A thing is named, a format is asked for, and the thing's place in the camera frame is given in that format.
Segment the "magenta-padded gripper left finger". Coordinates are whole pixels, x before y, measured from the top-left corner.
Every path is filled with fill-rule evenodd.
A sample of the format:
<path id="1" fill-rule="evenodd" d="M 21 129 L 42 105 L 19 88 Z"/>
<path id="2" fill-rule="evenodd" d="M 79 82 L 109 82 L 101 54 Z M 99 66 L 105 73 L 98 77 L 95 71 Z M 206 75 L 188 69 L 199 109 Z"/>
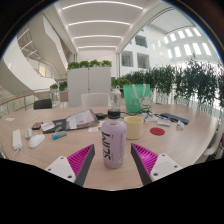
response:
<path id="1" fill-rule="evenodd" d="M 68 157 L 59 156 L 46 171 L 83 186 L 94 155 L 95 147 L 91 144 Z"/>

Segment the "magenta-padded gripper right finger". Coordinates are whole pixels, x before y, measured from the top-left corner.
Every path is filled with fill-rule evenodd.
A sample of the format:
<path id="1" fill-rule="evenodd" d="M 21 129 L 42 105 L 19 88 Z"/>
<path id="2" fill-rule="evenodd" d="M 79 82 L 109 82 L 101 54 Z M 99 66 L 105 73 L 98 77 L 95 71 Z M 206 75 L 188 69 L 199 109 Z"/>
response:
<path id="1" fill-rule="evenodd" d="M 156 154 L 134 143 L 131 144 L 131 154 L 143 185 L 150 184 L 182 169 L 167 154 Z"/>

